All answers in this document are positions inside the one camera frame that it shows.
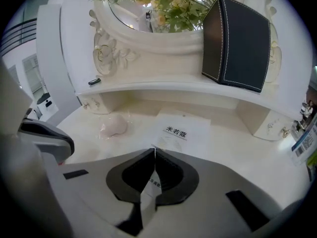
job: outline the white countertop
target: white countertop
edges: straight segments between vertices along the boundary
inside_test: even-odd
[[[166,106],[211,119],[209,150],[195,153],[196,157],[233,169],[267,192],[282,208],[306,194],[310,186],[307,168],[305,165],[294,166],[289,157],[295,143],[291,135],[273,142],[256,138],[234,111],[206,106],[131,102],[114,112],[128,120],[127,131],[109,139],[99,137],[102,121],[108,115],[96,115],[79,108],[57,126],[75,143],[75,152],[65,164],[95,161],[138,150],[136,141]]]

